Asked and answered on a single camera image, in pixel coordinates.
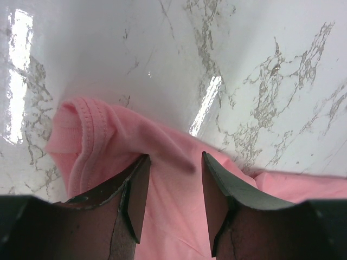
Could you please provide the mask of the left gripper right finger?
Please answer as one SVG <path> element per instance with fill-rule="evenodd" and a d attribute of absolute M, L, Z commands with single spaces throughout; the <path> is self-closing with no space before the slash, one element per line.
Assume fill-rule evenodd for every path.
<path fill-rule="evenodd" d="M 346 200 L 299 204 L 266 194 L 202 153 L 211 255 L 216 259 L 346 259 Z"/>

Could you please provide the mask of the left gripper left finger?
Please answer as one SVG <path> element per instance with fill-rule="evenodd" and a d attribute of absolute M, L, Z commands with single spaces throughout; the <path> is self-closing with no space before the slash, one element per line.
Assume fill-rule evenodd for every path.
<path fill-rule="evenodd" d="M 134 259 L 149 187 L 148 155 L 62 203 L 1 196 L 1 259 Z"/>

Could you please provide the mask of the light pink t-shirt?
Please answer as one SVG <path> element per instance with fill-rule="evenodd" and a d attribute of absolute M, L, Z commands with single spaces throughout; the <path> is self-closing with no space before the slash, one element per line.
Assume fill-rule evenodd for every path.
<path fill-rule="evenodd" d="M 266 171 L 248 176 L 230 157 L 188 134 L 125 107 L 86 97 L 60 104 L 46 150 L 70 197 L 123 171 L 141 154 L 149 155 L 149 191 L 136 259 L 211 259 L 203 152 L 248 184 L 289 202 L 346 198 L 343 178 Z"/>

